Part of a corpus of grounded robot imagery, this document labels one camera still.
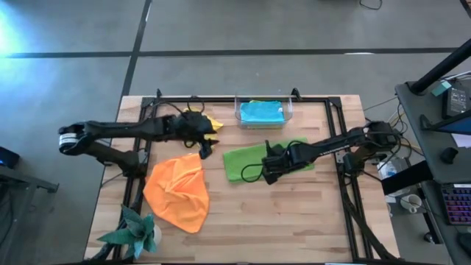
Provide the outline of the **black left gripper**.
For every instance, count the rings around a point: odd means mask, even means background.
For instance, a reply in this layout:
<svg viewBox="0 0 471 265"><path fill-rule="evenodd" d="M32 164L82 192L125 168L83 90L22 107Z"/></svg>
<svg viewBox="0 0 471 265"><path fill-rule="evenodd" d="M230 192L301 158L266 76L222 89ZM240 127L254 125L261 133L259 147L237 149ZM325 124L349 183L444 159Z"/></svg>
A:
<svg viewBox="0 0 471 265"><path fill-rule="evenodd" d="M197 142L200 144L201 159L209 157L212 154L211 144L219 142L219 140L205 138L205 135L214 134L216 131L210 120L202 114L167 115L163 117L163 124L164 141Z"/></svg>

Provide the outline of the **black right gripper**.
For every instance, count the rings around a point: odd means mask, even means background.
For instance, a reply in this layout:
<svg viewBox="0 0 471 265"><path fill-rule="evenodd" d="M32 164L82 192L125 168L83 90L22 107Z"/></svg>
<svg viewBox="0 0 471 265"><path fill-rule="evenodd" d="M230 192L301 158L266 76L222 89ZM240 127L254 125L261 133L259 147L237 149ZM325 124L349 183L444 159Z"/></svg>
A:
<svg viewBox="0 0 471 265"><path fill-rule="evenodd" d="M275 156L275 151L271 148L269 141L265 140L266 158L263 159L263 170L269 174L263 174L263 178L268 185L276 183L283 174L303 169L313 163L310 158L303 158L296 155Z"/></svg>

